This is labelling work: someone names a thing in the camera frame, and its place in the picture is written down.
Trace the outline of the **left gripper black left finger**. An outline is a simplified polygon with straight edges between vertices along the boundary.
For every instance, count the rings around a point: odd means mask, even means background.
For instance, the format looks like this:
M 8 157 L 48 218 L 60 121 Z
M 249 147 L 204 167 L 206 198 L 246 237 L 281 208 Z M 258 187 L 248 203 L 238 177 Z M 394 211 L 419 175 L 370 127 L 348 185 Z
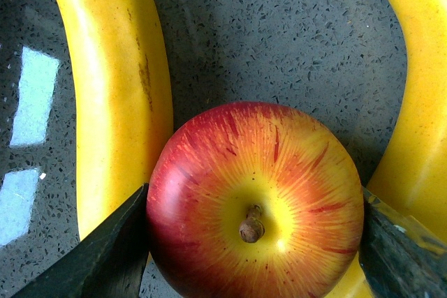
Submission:
M 149 256 L 143 184 L 15 297 L 138 297 Z

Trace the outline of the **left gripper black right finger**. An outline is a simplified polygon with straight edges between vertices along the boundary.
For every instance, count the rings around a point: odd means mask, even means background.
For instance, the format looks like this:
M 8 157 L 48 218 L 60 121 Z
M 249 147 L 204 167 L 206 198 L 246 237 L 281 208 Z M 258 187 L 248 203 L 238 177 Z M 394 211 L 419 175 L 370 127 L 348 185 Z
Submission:
M 374 297 L 445 297 L 446 243 L 366 188 L 358 263 Z

